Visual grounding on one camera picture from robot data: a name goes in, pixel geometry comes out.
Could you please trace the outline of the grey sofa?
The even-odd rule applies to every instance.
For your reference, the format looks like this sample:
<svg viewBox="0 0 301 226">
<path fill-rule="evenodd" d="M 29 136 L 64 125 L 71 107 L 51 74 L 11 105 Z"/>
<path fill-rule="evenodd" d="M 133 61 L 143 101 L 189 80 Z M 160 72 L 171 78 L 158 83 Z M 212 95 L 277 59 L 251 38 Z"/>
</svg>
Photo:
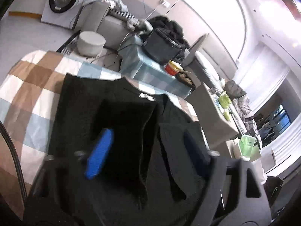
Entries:
<svg viewBox="0 0 301 226">
<path fill-rule="evenodd" d="M 150 33 L 153 26 L 132 15 L 122 0 L 83 0 L 76 16 L 75 30 L 101 34 L 105 47 L 117 50 L 130 34 Z"/>
</svg>

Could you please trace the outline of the black food tray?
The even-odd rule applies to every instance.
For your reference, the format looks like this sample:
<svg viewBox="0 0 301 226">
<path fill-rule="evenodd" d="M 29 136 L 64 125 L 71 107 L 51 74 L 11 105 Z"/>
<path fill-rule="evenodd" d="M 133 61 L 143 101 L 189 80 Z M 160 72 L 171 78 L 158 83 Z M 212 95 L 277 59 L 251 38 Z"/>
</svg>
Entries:
<svg viewBox="0 0 301 226">
<path fill-rule="evenodd" d="M 181 82 L 182 84 L 190 87 L 190 88 L 195 88 L 194 83 L 192 82 L 191 78 L 188 77 L 185 73 L 177 73 L 175 75 L 176 79 Z"/>
</svg>

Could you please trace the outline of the black knit sweater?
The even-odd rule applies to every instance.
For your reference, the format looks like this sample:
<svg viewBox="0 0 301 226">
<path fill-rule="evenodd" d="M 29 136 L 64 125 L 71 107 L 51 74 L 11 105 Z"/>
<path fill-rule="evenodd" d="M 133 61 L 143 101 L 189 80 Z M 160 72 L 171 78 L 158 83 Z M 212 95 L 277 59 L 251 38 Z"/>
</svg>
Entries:
<svg viewBox="0 0 301 226">
<path fill-rule="evenodd" d="M 101 172 L 85 177 L 104 129 L 114 141 Z M 152 100 L 125 78 L 66 75 L 36 191 L 77 225 L 188 225 L 208 177 L 184 145 L 189 131 L 204 145 L 198 122 L 165 94 Z"/>
</svg>

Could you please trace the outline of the grey jacket on bed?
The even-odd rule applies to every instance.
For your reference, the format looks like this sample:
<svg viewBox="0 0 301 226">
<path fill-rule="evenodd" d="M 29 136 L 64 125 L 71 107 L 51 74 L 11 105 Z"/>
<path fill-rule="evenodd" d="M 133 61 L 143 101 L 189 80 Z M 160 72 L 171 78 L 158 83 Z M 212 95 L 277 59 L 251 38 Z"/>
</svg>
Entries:
<svg viewBox="0 0 301 226">
<path fill-rule="evenodd" d="M 226 82 L 223 89 L 231 99 L 246 130 L 252 129 L 254 127 L 254 115 L 249 106 L 249 97 L 247 96 L 247 93 L 234 80 Z"/>
</svg>

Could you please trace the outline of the plaid checkered bed cover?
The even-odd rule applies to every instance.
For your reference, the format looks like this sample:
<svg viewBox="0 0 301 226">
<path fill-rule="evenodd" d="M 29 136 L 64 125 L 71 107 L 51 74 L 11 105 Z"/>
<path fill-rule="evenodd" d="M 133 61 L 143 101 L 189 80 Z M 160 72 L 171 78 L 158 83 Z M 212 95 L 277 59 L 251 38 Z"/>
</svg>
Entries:
<svg viewBox="0 0 301 226">
<path fill-rule="evenodd" d="M 36 50 L 25 55 L 7 74 L 1 85 L 1 121 L 9 132 L 20 158 L 27 189 L 46 155 L 50 133 L 55 119 L 63 80 L 67 73 L 100 80 L 117 80 L 120 73 L 90 65 L 56 52 Z M 191 104 L 170 92 L 148 85 L 138 80 L 129 80 L 137 89 L 148 94 L 165 94 L 180 110 L 193 121 L 198 118 Z M 13 159 L 9 158 L 9 148 L 1 138 L 1 193 L 17 215 L 21 215 L 21 195 L 17 192 L 17 175 L 13 171 Z M 46 207 L 44 224 L 77 225 L 55 206 Z"/>
</svg>

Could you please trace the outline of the grey cabinet counter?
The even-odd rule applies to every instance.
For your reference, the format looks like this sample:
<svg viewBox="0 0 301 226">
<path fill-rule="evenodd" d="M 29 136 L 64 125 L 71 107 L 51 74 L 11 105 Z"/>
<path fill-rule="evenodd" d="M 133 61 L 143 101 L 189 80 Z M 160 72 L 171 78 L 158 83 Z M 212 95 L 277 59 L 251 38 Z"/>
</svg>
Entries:
<svg viewBox="0 0 301 226">
<path fill-rule="evenodd" d="M 199 85 L 185 100 L 193 106 L 211 150 L 239 135 L 233 117 L 226 120 L 207 85 Z"/>
</svg>

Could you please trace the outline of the green toy figure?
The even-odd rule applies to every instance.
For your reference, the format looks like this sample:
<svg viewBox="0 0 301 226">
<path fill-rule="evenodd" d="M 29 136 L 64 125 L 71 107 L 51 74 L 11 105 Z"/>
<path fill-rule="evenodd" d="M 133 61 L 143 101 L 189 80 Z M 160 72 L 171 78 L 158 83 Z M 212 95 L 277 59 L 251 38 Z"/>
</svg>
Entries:
<svg viewBox="0 0 301 226">
<path fill-rule="evenodd" d="M 231 101 L 230 97 L 227 95 L 227 92 L 223 91 L 217 100 L 218 100 L 219 104 L 221 105 L 221 107 L 223 108 L 224 118 L 227 121 L 229 121 L 230 120 L 229 107 L 230 107 L 230 104 L 232 103 L 232 101 Z"/>
</svg>

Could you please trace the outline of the pile of black clothes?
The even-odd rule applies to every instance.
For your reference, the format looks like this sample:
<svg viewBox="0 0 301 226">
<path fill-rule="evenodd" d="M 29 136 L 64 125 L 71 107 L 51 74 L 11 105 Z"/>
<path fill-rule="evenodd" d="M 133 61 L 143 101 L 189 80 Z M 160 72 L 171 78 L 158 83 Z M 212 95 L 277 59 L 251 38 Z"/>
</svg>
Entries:
<svg viewBox="0 0 301 226">
<path fill-rule="evenodd" d="M 184 50 L 190 48 L 190 44 L 184 38 L 183 28 L 176 21 L 171 21 L 166 16 L 155 16 L 148 19 L 148 22 L 153 26 L 153 28 L 162 29 Z"/>
</svg>

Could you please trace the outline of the black electric cooker pot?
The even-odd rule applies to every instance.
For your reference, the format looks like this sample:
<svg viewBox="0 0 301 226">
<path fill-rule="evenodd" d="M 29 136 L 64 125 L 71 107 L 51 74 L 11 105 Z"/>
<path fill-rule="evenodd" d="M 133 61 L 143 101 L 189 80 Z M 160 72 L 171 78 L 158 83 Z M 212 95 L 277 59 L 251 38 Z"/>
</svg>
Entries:
<svg viewBox="0 0 301 226">
<path fill-rule="evenodd" d="M 146 55 L 160 65 L 166 65 L 182 51 L 181 46 L 162 29 L 153 29 L 144 40 L 142 49 Z"/>
</svg>

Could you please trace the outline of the white basin with green bag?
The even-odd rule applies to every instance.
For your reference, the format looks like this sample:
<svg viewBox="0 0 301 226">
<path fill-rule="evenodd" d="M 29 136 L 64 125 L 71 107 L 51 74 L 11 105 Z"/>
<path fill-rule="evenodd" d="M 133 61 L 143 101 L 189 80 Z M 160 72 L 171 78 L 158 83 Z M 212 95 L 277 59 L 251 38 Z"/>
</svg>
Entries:
<svg viewBox="0 0 301 226">
<path fill-rule="evenodd" d="M 261 158 L 261 152 L 255 137 L 243 135 L 241 138 L 226 141 L 226 145 L 232 159 L 253 162 Z"/>
</svg>

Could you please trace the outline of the teal checkered side table cloth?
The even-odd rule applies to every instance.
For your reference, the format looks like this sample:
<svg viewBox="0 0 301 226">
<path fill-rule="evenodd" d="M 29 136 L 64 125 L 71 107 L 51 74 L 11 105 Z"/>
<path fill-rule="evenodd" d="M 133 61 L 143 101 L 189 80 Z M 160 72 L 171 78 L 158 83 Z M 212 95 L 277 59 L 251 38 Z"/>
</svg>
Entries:
<svg viewBox="0 0 301 226">
<path fill-rule="evenodd" d="M 158 89 L 186 98 L 191 88 L 169 75 L 164 67 L 148 57 L 142 50 L 142 40 L 137 35 L 128 37 L 118 50 L 121 56 L 120 73 Z"/>
</svg>

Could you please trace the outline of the white round stool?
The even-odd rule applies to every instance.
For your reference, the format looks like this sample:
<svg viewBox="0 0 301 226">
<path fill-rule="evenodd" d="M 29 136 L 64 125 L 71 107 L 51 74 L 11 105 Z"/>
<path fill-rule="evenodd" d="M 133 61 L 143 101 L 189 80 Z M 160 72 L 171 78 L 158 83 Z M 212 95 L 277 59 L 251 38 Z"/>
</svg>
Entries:
<svg viewBox="0 0 301 226">
<path fill-rule="evenodd" d="M 79 34 L 77 51 L 81 56 L 95 58 L 101 53 L 105 43 L 106 40 L 101 34 L 92 31 L 83 31 Z"/>
</svg>

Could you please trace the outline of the red yellow bowl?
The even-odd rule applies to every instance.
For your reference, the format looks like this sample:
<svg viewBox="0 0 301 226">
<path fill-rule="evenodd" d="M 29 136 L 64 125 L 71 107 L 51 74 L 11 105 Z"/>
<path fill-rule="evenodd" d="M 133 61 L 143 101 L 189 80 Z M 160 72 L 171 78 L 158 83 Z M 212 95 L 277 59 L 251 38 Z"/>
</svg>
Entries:
<svg viewBox="0 0 301 226">
<path fill-rule="evenodd" d="M 170 60 L 164 67 L 164 70 L 171 76 L 175 76 L 177 73 L 183 70 L 180 63 Z"/>
</svg>

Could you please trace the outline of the white front-load washing machine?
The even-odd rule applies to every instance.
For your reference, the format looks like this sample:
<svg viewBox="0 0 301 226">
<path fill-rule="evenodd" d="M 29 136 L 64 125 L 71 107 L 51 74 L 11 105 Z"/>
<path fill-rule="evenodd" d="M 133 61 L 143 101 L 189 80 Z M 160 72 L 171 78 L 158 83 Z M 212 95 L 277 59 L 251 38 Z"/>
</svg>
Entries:
<svg viewBox="0 0 301 226">
<path fill-rule="evenodd" d="M 41 22 L 72 30 L 83 0 L 47 0 Z"/>
</svg>

